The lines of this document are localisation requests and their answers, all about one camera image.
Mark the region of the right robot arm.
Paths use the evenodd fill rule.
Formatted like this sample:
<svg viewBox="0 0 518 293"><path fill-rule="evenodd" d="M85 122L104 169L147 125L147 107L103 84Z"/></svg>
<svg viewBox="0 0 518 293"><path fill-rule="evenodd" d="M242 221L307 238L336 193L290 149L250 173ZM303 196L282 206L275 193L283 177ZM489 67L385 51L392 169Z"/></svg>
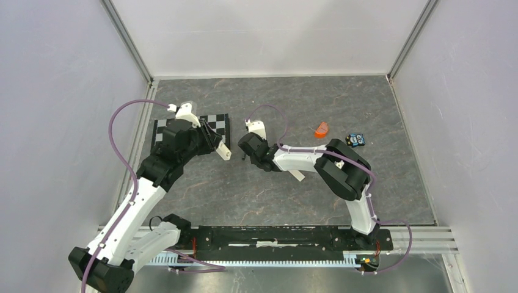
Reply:
<svg viewBox="0 0 518 293"><path fill-rule="evenodd" d="M300 172L319 174L329 189L346 201L354 244L368 249L377 242L378 218L368 199L376 177L369 163L345 142L332 139L313 148L280 143L270 146L265 138L250 132L239 140L238 146L253 165L266 172L291 172L298 177Z"/></svg>

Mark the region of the white rectangular block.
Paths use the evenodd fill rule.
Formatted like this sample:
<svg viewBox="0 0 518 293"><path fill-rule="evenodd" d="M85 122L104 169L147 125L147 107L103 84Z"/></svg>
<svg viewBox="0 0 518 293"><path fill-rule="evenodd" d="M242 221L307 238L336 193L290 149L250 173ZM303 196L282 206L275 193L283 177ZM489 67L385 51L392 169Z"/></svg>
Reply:
<svg viewBox="0 0 518 293"><path fill-rule="evenodd" d="M229 161L232 156L232 152L223 141L219 142L216 153L225 161Z"/></svg>

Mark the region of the white long remote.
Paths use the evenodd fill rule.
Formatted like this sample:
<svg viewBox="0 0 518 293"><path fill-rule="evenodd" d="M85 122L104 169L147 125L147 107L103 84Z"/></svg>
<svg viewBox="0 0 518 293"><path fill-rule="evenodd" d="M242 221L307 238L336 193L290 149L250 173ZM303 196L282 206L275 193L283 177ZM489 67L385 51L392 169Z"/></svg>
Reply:
<svg viewBox="0 0 518 293"><path fill-rule="evenodd" d="M305 175L302 174L299 170L289 170L288 172L291 175L293 175L299 182L301 182L305 179Z"/></svg>

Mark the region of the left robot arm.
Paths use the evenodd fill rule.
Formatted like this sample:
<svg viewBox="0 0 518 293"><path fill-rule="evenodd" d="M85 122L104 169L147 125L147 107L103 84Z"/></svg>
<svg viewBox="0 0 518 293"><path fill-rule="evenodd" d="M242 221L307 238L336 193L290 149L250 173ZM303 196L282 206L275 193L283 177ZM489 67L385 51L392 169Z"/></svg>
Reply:
<svg viewBox="0 0 518 293"><path fill-rule="evenodd" d="M108 224L87 247L75 247L69 254L81 292L87 287L126 292L138 271L155 256L173 245L182 249L191 243L189 229L168 221L138 241L133 239L146 216L183 175L185 165L213 152L226 161L232 155L222 136L204 120L173 119L162 130L161 141L133 173L133 186Z"/></svg>

